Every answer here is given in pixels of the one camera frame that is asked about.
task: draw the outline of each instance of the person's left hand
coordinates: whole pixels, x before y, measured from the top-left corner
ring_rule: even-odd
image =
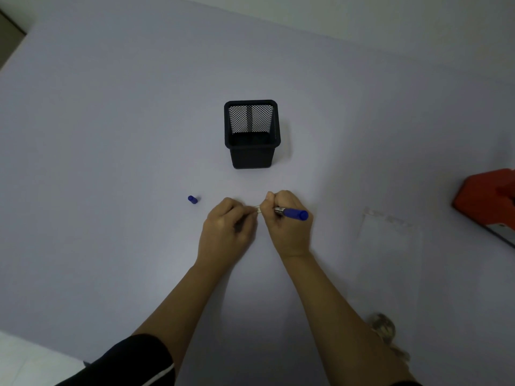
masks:
[[[247,250],[257,221],[255,207],[243,206],[231,198],[222,200],[204,222],[195,265],[225,273]]]

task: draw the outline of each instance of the hand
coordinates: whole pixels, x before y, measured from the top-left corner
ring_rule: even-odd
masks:
[[[222,200],[204,222],[195,265],[224,274],[250,245],[257,217],[255,207],[231,198]]]
[[[265,218],[268,232],[275,249],[284,261],[292,256],[310,254],[310,237],[313,215],[307,221],[281,217],[274,212],[274,207],[290,207],[307,210],[299,199],[290,191],[280,191],[277,194],[268,192],[261,203],[261,214]]]

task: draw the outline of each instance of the forearm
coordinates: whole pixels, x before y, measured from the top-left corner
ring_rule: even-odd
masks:
[[[176,374],[204,306],[220,278],[221,273],[191,267],[154,313],[134,332],[135,335],[147,333],[159,338],[174,360]]]
[[[340,295],[311,254],[285,259],[284,265],[299,293],[332,385],[386,386],[413,379],[404,363]]]

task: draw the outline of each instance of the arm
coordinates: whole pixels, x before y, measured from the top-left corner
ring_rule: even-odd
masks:
[[[310,253],[312,214],[283,218],[274,206],[306,209],[289,191],[261,204],[268,231],[297,289],[331,385],[388,386],[414,380],[407,367],[341,296]]]
[[[159,338],[174,360],[176,374],[211,293],[248,248],[256,217],[254,207],[243,206],[230,198],[216,206],[204,222],[195,265],[134,332],[134,335],[145,333]],[[234,226],[243,218],[241,231],[237,233]]]

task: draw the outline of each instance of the red object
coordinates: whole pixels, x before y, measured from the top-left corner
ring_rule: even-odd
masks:
[[[465,179],[453,207],[515,246],[515,171],[499,169]]]

